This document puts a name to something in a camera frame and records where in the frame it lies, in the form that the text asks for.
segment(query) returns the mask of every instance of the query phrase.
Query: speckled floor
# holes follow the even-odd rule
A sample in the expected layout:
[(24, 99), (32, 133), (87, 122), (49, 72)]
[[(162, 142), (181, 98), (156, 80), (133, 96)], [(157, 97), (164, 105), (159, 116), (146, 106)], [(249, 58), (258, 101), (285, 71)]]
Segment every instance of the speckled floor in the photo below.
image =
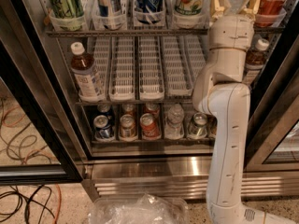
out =
[[(47, 207), (53, 212), (56, 212), (58, 203), (58, 191), (55, 186), (50, 185), (52, 195), (47, 203)], [(62, 193), (62, 204), (58, 218), (58, 224), (88, 224), (88, 214), (92, 210), (93, 203), (85, 193), (80, 184), (62, 184), (60, 185)], [(10, 187), (0, 187), (0, 195), (6, 191), (10, 191)], [(30, 196), (36, 187), (34, 186), (21, 186), (19, 192), (25, 196)], [(38, 202), (45, 203), (49, 196), (48, 189), (42, 189), (35, 195), (34, 199)], [(10, 213), (17, 206), (18, 199), (16, 196), (9, 196), (5, 199), (0, 199), (0, 213)], [(250, 200), (244, 202), (247, 206), (251, 206), (275, 215), (291, 218), (299, 222), (299, 197), (272, 197), (265, 200), (264, 198), (256, 198), (254, 201)], [(206, 204), (198, 201), (188, 201), (190, 224), (210, 224), (206, 211)], [(12, 218), (3, 223), (22, 224), (24, 220), (25, 203), (22, 205), (20, 211), (17, 212)], [(42, 208), (37, 204), (30, 205), (30, 218), (29, 223), (38, 223)], [(41, 218), (40, 223), (52, 223), (53, 217), (46, 210)]]

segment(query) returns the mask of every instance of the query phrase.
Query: stainless steel base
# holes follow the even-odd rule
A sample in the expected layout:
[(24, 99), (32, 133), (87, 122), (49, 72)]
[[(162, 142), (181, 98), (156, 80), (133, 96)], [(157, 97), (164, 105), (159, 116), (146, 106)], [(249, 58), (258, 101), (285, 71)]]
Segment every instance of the stainless steel base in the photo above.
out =
[[(90, 198), (135, 198), (144, 193), (205, 199), (211, 157), (117, 160), (89, 165), (82, 182)], [(299, 172), (244, 173), (243, 197), (299, 194)]]

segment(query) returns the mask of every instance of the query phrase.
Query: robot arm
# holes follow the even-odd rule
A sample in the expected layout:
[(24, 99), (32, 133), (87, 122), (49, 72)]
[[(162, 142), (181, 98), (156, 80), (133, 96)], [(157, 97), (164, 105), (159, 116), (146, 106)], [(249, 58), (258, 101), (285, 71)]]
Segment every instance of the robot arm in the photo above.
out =
[(193, 89), (194, 108), (218, 121), (206, 190), (207, 210), (214, 224), (294, 224), (241, 202), (250, 100), (249, 88), (241, 81), (259, 3), (246, 0), (249, 7), (243, 6), (239, 14), (223, 16), (228, 0), (212, 0), (215, 23), (209, 31), (208, 59)]

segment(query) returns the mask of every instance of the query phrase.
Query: clear plastic bag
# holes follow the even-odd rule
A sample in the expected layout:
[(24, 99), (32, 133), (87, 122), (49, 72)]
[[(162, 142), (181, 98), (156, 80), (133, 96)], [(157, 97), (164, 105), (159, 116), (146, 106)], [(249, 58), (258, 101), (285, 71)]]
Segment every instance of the clear plastic bag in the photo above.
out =
[(145, 194), (138, 200), (97, 199), (90, 224), (185, 224), (188, 205), (180, 198), (162, 199)]

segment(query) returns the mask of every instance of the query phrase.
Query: green can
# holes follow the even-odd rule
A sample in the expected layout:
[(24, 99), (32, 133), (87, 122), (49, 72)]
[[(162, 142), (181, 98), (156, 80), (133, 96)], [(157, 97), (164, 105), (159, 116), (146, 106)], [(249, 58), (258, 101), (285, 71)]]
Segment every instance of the green can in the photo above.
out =
[[(50, 0), (55, 17), (58, 19), (75, 19), (84, 15), (81, 0)], [(66, 31), (76, 31), (81, 28), (81, 24), (74, 21), (71, 26), (62, 27)]]

